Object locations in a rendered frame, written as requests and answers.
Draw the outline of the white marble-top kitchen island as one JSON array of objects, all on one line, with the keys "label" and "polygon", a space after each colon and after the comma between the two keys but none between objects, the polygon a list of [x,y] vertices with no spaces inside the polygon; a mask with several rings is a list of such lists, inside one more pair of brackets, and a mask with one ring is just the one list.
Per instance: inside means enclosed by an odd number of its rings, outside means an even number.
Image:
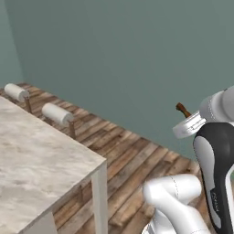
[{"label": "white marble-top kitchen island", "polygon": [[0,97],[0,234],[58,234],[52,212],[88,177],[108,234],[106,159]]}]

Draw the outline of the white cushion wooden stool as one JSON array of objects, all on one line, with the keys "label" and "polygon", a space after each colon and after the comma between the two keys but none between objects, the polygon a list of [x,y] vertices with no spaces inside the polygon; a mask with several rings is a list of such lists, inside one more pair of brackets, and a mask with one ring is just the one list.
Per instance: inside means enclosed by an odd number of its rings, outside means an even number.
[{"label": "white cushion wooden stool", "polygon": [[55,122],[60,126],[68,127],[70,137],[76,138],[74,116],[71,112],[49,102],[42,107],[42,114],[48,119],[49,123]]},{"label": "white cushion wooden stool", "polygon": [[8,83],[4,87],[5,93],[19,102],[24,102],[28,112],[32,112],[29,102],[29,92],[14,83]]}]

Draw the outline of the brown wooden stick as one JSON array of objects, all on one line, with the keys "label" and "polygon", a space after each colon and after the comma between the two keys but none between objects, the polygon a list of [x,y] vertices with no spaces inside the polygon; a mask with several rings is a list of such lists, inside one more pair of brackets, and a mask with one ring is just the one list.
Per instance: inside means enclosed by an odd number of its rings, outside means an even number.
[{"label": "brown wooden stick", "polygon": [[182,112],[186,118],[188,118],[191,115],[191,113],[186,109],[186,107],[181,102],[179,102],[175,108],[178,111]]}]

